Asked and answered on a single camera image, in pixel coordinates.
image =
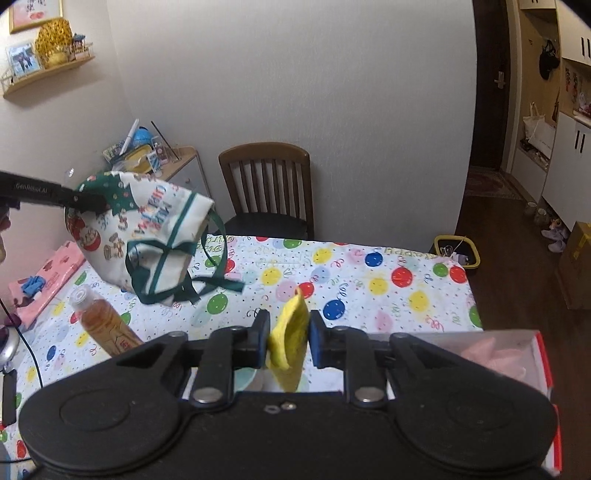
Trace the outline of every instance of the dark doorway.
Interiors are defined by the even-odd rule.
[[[510,49],[505,0],[472,0],[476,26],[476,109],[470,165],[499,170],[509,109]]]

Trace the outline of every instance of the blue globe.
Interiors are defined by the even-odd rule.
[[[141,147],[142,145],[150,145],[152,143],[152,134],[144,127],[138,128],[131,142],[133,148]]]

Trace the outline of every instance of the cardboard box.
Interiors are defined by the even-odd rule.
[[[556,273],[567,308],[591,309],[591,223],[574,224]]]

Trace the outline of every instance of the chair backrest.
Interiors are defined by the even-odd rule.
[[[308,224],[309,238],[314,238],[310,154],[306,150],[280,142],[250,143],[222,152],[219,161],[236,213],[246,209],[302,218]],[[235,172],[241,191],[236,186]]]

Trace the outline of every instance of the rug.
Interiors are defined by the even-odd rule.
[[[469,167],[464,197],[497,197],[503,199],[522,200],[500,171],[487,168]]]

